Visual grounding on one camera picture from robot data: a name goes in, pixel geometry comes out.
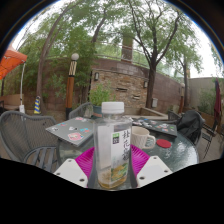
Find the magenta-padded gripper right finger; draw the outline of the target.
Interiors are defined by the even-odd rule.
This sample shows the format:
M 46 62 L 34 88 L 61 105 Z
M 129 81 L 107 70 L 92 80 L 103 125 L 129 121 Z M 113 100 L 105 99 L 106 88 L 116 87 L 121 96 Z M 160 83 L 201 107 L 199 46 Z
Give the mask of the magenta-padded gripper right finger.
M 146 186 L 172 173 L 158 156 L 149 156 L 134 145 L 131 146 L 131 168 L 133 188 Z

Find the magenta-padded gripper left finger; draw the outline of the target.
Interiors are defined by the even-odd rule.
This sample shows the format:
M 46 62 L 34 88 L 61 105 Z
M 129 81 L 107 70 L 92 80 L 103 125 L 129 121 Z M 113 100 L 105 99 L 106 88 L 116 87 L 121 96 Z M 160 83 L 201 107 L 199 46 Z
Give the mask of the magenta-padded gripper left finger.
M 90 148 L 76 159 L 66 159 L 54 174 L 78 186 L 88 188 L 92 185 L 91 174 L 93 165 L 94 148 Z

